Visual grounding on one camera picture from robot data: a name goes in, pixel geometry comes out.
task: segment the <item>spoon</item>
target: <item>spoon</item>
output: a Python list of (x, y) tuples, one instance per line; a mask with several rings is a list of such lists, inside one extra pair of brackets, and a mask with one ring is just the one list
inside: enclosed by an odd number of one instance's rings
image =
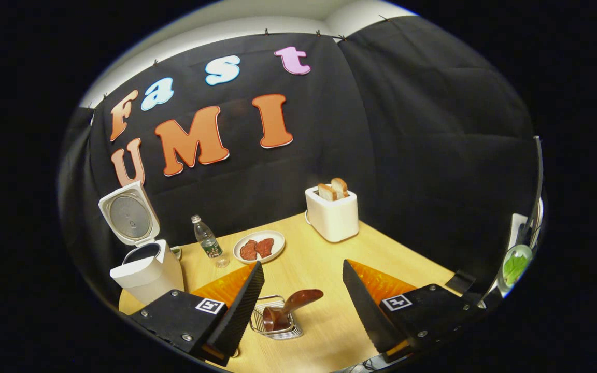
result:
[(267, 332), (281, 331), (289, 328), (289, 313), (308, 305), (324, 296), (324, 292), (317, 289), (299, 290), (293, 293), (285, 302), (285, 306), (264, 307), (263, 322)]

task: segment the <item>meat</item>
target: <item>meat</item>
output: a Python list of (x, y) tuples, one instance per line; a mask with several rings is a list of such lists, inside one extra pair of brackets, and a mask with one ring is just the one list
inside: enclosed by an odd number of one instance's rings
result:
[(244, 260), (256, 260), (257, 251), (255, 250), (255, 247), (257, 245), (258, 243), (255, 240), (250, 239), (245, 245), (243, 245), (243, 247), (241, 247), (241, 257)]
[(261, 257), (268, 257), (271, 254), (271, 248), (273, 247), (273, 239), (266, 238), (262, 239), (255, 246), (255, 250), (261, 255)]

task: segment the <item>bread slice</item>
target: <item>bread slice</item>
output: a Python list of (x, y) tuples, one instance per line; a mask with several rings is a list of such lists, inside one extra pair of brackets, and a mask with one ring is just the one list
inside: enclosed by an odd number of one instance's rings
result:
[(349, 193), (347, 193), (347, 184), (339, 177), (334, 178), (331, 180), (331, 188), (333, 188), (336, 193), (338, 194), (338, 199), (348, 197)]
[(335, 189), (326, 184), (317, 184), (317, 190), (319, 191), (319, 196), (325, 200), (334, 201), (338, 199), (338, 193), (336, 193)]

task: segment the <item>plate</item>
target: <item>plate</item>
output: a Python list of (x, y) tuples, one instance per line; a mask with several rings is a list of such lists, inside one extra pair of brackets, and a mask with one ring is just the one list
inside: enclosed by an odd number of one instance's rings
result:
[[(241, 248), (248, 242), (249, 239), (254, 239), (255, 241), (259, 242), (265, 238), (272, 238), (273, 239), (273, 247), (271, 248), (271, 254), (268, 257), (261, 257), (258, 253), (257, 260), (245, 260), (241, 257)], [(285, 248), (285, 237), (282, 233), (277, 231), (258, 231), (255, 233), (251, 233), (246, 237), (243, 237), (239, 242), (234, 245), (234, 257), (239, 260), (239, 262), (245, 264), (251, 264), (255, 262), (266, 263), (270, 260), (273, 260), (275, 257), (280, 255), (282, 249)]]

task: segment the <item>water bottle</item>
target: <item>water bottle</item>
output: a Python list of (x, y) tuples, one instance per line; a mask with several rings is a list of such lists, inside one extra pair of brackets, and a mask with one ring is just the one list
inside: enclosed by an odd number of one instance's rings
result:
[(202, 222), (202, 218), (199, 215), (193, 215), (190, 219), (195, 229), (195, 238), (197, 238), (197, 242), (200, 243), (206, 255), (213, 258), (216, 267), (227, 267), (230, 264), (230, 260), (223, 255), (222, 248), (220, 248), (211, 229)]

